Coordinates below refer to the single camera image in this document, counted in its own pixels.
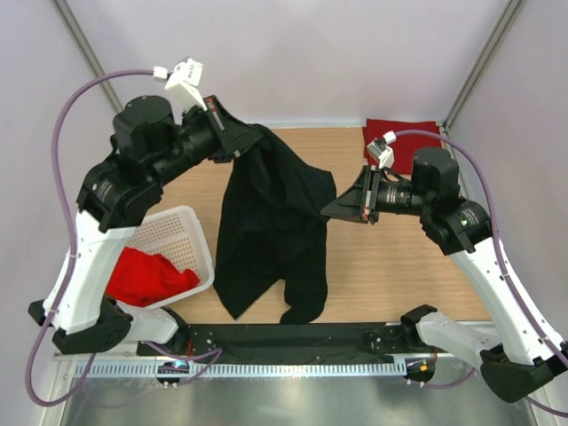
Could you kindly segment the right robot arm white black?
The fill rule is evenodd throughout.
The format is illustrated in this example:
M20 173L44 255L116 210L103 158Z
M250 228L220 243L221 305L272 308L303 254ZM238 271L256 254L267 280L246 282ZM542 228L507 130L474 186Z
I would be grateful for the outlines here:
M484 207L460 195L459 165L443 148L413 156L411 177L391 181L374 166L321 211L328 218L375 224L382 213L417 216L425 236L475 289L495 334L476 331L423 304L404 314L399 330L410 351L434 346L478 370L501 400L514 403L566 371L567 343L539 314L513 268L503 271L501 243Z

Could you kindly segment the black t shirt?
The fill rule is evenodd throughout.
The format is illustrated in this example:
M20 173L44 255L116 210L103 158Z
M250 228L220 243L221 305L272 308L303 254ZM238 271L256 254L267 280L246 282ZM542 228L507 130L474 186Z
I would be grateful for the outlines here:
M333 175L303 161L263 125L233 162L217 237L213 287L238 319L277 280L285 283L283 325L317 319L327 301L327 218Z

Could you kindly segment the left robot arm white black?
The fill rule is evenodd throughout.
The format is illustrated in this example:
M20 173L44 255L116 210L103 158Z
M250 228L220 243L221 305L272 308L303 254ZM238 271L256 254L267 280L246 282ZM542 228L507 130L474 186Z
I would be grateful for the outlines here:
M73 243L54 295L28 312L65 355L100 353L136 342L148 353L181 353L188 324L170 308L140 308L107 296L107 285L129 239L163 188L205 160L243 156L262 131L227 113L214 96L191 107L176 123L160 96L131 100L113 119L111 154L86 174L72 220Z

